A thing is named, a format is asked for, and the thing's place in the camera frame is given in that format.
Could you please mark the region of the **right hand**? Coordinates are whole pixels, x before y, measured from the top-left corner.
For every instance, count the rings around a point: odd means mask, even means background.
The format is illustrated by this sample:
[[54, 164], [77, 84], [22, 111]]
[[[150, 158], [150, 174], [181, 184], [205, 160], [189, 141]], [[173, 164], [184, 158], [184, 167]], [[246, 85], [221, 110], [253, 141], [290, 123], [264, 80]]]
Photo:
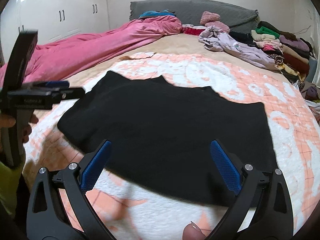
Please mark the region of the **right hand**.
[[201, 229], [194, 223], [190, 222], [183, 230], [183, 240], [204, 240], [206, 236], [203, 234]]

